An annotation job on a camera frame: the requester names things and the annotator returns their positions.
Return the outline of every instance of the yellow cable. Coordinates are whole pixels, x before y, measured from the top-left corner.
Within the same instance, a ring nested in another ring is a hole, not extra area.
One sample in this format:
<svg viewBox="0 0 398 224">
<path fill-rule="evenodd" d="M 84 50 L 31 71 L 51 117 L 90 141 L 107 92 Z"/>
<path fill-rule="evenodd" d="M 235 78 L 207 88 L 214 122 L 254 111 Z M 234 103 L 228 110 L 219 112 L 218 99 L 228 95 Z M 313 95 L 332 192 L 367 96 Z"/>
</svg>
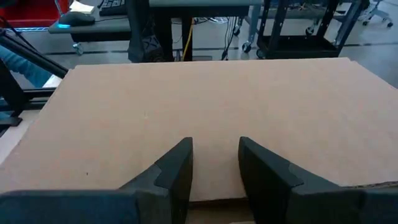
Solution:
<svg viewBox="0 0 398 224">
<path fill-rule="evenodd" d="M 192 38 L 192 30 L 193 30 L 193 18 L 192 18 L 191 28 L 189 29 L 188 41 L 187 44 L 185 44 L 184 52 L 182 54 L 182 61 L 184 61 L 185 59 L 185 54 L 187 53 L 188 45 Z"/>
</svg>

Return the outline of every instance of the keyboard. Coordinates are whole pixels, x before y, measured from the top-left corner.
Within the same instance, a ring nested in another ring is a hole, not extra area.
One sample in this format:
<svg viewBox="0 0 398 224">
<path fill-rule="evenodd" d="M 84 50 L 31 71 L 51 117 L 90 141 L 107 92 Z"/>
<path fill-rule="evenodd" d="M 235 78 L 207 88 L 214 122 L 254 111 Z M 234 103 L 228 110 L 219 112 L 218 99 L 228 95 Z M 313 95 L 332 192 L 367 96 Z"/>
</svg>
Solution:
<svg viewBox="0 0 398 224">
<path fill-rule="evenodd" d="M 127 15 L 125 0 L 104 0 L 99 11 L 100 16 Z"/>
</svg>

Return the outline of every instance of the cardboard sheet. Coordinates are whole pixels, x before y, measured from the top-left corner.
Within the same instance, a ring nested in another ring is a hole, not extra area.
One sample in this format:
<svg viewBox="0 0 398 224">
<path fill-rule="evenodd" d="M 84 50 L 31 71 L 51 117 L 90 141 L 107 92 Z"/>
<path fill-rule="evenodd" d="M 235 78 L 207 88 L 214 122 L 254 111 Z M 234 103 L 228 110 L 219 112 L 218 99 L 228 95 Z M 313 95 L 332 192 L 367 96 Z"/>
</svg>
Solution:
<svg viewBox="0 0 398 224">
<path fill-rule="evenodd" d="M 240 136 L 339 185 L 398 180 L 397 94 L 347 58 L 79 66 L 0 166 L 0 191 L 115 189 L 185 136 L 191 201 L 245 196 Z"/>
</svg>

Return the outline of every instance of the floor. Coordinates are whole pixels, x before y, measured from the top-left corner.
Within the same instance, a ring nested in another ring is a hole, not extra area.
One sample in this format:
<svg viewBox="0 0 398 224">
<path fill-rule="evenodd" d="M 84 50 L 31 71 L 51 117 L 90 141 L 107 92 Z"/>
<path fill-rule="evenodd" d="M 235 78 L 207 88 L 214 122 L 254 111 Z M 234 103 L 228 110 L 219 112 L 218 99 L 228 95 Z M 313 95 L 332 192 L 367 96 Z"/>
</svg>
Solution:
<svg viewBox="0 0 398 224">
<path fill-rule="evenodd" d="M 377 17 L 373 18 L 367 26 L 362 26 L 362 22 L 357 22 L 340 53 L 340 57 L 348 57 L 357 61 L 397 88 L 398 1 L 385 0 L 380 3 L 379 9 L 388 12 L 397 24 L 387 28 L 387 24 L 382 23 L 381 19 Z M 286 20 L 282 28 L 282 34 L 304 35 L 305 29 L 311 23 L 311 20 L 306 19 Z M 332 21 L 329 27 L 330 31 L 327 33 L 329 38 L 333 38 L 339 25 L 338 21 Z M 182 41 L 179 40 L 180 29 L 180 25 L 173 25 L 174 49 L 182 48 Z M 244 22 L 239 36 L 233 38 L 229 48 L 230 60 L 257 59 L 256 44 L 252 45 L 253 49 L 248 54 L 241 50 L 241 46 L 248 39 L 248 29 L 249 25 Z M 266 32 L 270 33 L 271 29 L 272 27 L 267 26 Z M 226 24 L 205 22 L 196 25 L 193 30 L 193 56 L 197 57 L 197 60 L 219 60 L 224 49 L 225 31 Z M 127 41 L 82 43 L 85 53 L 82 56 L 78 56 L 72 48 L 73 41 L 69 35 L 26 32 L 24 36 L 40 52 L 67 68 L 87 64 L 130 63 L 126 52 Z"/>
</svg>

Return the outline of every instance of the person's arm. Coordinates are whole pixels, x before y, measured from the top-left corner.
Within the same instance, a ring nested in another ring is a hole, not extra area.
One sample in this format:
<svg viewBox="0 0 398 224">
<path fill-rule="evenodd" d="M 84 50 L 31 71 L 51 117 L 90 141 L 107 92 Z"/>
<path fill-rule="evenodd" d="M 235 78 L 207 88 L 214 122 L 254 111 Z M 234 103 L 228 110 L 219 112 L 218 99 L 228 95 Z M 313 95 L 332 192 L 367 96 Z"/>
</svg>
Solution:
<svg viewBox="0 0 398 224">
<path fill-rule="evenodd" d="M 51 77 L 51 73 L 24 59 L 23 57 L 11 52 L 7 48 L 0 46 L 0 60 L 7 68 L 25 76 L 36 88 L 43 87 L 44 83 Z"/>
</svg>

